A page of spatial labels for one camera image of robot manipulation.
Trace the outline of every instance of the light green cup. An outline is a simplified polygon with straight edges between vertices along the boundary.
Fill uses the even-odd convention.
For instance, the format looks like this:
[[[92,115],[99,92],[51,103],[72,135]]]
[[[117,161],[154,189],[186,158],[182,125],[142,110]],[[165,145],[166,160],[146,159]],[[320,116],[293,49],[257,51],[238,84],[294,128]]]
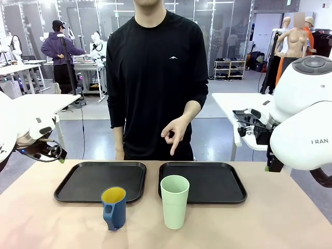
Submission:
[[[165,225],[180,229],[186,216],[189,181],[180,175],[166,176],[160,182]]]

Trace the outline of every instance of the shoe rack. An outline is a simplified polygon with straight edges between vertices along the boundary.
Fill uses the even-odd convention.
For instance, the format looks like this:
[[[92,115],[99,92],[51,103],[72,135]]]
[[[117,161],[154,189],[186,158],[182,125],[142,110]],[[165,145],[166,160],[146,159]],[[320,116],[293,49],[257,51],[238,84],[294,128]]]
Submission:
[[[217,68],[217,66],[227,66],[228,68]],[[245,70],[245,61],[214,61],[213,66],[213,76],[214,79],[218,78],[241,78],[243,79],[244,76],[244,70]],[[239,75],[232,75],[233,72],[241,71],[241,74]]]

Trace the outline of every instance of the hand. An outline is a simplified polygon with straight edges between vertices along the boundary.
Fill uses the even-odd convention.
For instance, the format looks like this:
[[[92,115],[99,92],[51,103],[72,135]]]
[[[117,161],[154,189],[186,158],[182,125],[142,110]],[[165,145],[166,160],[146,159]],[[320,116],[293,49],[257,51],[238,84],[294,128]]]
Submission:
[[[123,161],[125,159],[125,151],[123,149],[116,150],[115,160]]]
[[[171,121],[161,132],[161,137],[165,138],[166,143],[173,144],[171,148],[171,156],[174,155],[175,149],[179,142],[183,140],[183,136],[189,125],[188,120],[185,116],[181,116]],[[170,132],[174,132],[174,136],[170,137]]]

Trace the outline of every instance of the mug handle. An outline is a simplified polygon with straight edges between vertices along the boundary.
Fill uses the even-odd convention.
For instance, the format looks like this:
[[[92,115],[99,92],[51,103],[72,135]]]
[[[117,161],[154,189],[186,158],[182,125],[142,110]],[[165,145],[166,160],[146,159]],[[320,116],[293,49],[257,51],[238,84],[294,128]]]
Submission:
[[[112,207],[112,210],[110,213],[106,213],[105,210],[106,208],[110,206]],[[116,228],[114,227],[113,225],[113,222],[112,222],[112,217],[113,217],[113,213],[114,213],[114,208],[115,208],[115,204],[107,204],[105,205],[104,207],[104,212],[103,212],[103,216],[104,216],[104,220],[106,221],[107,225],[108,225],[108,229],[111,230],[111,231],[115,231]]]

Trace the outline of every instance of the black cap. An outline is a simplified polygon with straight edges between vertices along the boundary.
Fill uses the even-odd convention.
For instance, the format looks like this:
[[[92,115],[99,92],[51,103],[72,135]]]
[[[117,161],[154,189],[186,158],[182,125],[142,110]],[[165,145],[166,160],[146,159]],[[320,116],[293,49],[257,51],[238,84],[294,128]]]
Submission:
[[[53,28],[54,31],[59,30],[60,27],[63,28],[63,29],[65,29],[65,27],[63,26],[64,24],[66,24],[66,23],[62,22],[60,20],[54,20],[52,22],[52,28]]]

